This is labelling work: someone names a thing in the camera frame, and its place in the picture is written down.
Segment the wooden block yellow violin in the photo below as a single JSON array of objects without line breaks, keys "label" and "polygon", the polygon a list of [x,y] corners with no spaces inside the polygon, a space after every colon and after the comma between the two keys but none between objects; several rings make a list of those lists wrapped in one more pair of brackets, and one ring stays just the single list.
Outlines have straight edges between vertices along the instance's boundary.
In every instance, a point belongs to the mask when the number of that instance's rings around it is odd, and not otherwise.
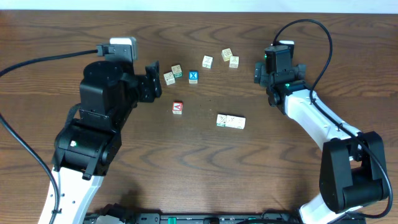
[{"label": "wooden block yellow violin", "polygon": [[237,117],[231,116],[231,115],[227,115],[226,116],[226,127],[236,128],[237,121],[239,121],[239,119]]}]

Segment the wooden block green edge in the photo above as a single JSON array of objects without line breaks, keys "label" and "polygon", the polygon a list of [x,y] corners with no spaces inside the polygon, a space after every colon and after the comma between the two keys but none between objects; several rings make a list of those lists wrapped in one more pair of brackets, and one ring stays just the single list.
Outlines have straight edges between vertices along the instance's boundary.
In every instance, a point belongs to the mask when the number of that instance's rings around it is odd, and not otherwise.
[{"label": "wooden block green edge", "polygon": [[218,114],[216,119],[216,125],[225,127],[227,116],[225,114]]}]

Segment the wooden block green L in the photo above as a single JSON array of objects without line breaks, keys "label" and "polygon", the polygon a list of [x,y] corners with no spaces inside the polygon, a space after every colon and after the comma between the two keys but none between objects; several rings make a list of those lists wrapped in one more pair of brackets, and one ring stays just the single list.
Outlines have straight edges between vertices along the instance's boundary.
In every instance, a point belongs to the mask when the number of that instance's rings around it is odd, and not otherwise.
[{"label": "wooden block green L", "polygon": [[246,124],[246,118],[243,118],[243,117],[236,117],[235,118],[235,125],[236,125],[236,128],[238,128],[238,129],[244,129],[244,127],[245,127],[245,124]]}]

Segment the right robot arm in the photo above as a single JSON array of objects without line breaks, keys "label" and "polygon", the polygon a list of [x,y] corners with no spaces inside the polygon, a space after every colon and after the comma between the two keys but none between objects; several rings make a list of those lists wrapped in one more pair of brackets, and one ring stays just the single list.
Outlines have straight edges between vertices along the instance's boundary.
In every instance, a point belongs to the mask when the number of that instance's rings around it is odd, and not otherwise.
[{"label": "right robot arm", "polygon": [[337,116],[303,79],[305,65],[272,68],[258,62],[254,82],[264,86],[269,104],[296,121],[322,151],[320,193],[302,205],[302,223],[336,223],[344,218],[382,218],[392,208],[384,143]]}]

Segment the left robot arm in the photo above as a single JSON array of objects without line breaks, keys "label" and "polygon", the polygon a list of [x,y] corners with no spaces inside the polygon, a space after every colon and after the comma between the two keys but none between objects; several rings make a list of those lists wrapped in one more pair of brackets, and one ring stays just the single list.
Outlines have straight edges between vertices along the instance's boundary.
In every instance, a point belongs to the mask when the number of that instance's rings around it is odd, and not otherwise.
[{"label": "left robot arm", "polygon": [[40,223],[83,223],[87,209],[118,153],[121,130],[139,102],[162,94],[159,63],[136,75],[130,62],[87,65],[80,83],[80,103],[73,106],[55,139],[52,175]]}]

